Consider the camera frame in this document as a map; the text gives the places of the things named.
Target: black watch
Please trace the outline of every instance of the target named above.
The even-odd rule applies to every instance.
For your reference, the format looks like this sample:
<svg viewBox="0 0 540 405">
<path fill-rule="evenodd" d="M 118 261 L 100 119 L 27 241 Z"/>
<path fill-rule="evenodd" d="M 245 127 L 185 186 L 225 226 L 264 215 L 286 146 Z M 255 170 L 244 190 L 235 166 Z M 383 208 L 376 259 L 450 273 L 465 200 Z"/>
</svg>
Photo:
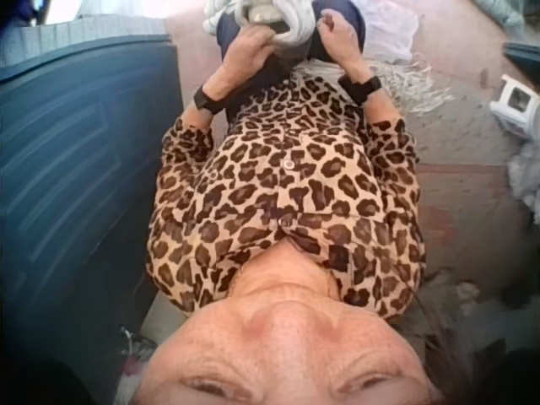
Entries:
<svg viewBox="0 0 540 405">
<path fill-rule="evenodd" d="M 202 86 L 195 93 L 195 96 L 193 97 L 193 101 L 195 101 L 195 106 L 197 107 L 198 110 L 202 110 L 202 109 L 208 110 L 214 116 L 227 106 L 226 99 L 215 101 L 215 100 L 212 100 L 207 95 L 205 95 Z"/>
<path fill-rule="evenodd" d="M 370 94 L 382 89 L 381 80 L 376 76 L 363 84 L 351 82 L 351 79 L 348 78 L 348 76 L 343 76 L 338 82 L 358 105 L 363 105 L 368 100 Z"/>
</svg>

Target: hand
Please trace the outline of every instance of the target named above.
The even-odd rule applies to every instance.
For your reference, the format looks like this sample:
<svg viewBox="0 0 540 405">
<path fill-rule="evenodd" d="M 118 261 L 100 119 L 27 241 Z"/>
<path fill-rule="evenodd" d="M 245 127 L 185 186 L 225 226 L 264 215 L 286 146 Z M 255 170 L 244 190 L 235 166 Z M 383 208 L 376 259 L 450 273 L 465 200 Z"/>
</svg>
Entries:
<svg viewBox="0 0 540 405">
<path fill-rule="evenodd" d="M 337 11 L 325 9 L 321 13 L 317 29 L 328 55 L 346 72 L 364 64 L 354 27 Z"/>
<path fill-rule="evenodd" d="M 275 51 L 271 44 L 275 31 L 266 25 L 248 25 L 240 30 L 221 67 L 224 79 L 236 89 L 255 76 Z"/>
</svg>

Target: dark blue pants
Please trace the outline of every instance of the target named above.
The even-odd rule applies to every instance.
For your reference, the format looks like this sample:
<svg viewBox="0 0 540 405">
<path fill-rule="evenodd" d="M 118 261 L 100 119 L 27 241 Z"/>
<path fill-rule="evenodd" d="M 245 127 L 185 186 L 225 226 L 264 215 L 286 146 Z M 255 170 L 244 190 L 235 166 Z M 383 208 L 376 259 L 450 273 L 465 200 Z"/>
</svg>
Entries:
<svg viewBox="0 0 540 405">
<path fill-rule="evenodd" d="M 325 8 L 331 8 L 343 15 L 345 19 L 354 27 L 358 34 L 360 50 L 364 50 L 365 43 L 365 22 L 360 11 L 350 2 L 350 0 L 315 0 L 313 10 L 315 18 L 321 17 L 321 11 Z M 229 50 L 231 42 L 240 32 L 240 27 L 236 23 L 233 14 L 223 14 L 218 23 L 218 44 L 221 46 L 221 57 Z M 328 55 L 321 41 L 319 31 L 316 29 L 311 39 L 308 59 L 319 59 L 323 62 L 333 62 Z M 275 55 L 271 55 L 262 70 L 245 83 L 241 89 L 234 95 L 234 99 L 227 108 L 227 118 L 229 122 L 234 119 L 240 108 L 248 99 L 263 89 L 270 88 L 283 82 L 290 74 L 292 65 L 283 63 Z"/>
</svg>

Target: black wristband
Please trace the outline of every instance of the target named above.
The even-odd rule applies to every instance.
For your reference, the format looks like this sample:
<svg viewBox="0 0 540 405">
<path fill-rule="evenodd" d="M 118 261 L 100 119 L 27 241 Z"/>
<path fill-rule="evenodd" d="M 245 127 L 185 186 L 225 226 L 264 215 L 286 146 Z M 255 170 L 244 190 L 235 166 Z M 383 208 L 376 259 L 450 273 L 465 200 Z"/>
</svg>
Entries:
<svg viewBox="0 0 540 405">
<path fill-rule="evenodd" d="M 212 100 L 204 93 L 202 86 L 193 96 L 193 101 L 198 110 L 205 109 L 210 111 L 213 115 L 218 114 L 227 106 L 227 100 L 228 98 L 220 101 Z"/>
<path fill-rule="evenodd" d="M 364 84 L 355 84 L 348 76 L 343 76 L 338 82 L 358 105 L 363 105 L 368 100 L 370 94 L 382 89 L 381 80 L 377 76 L 374 76 Z"/>
</svg>

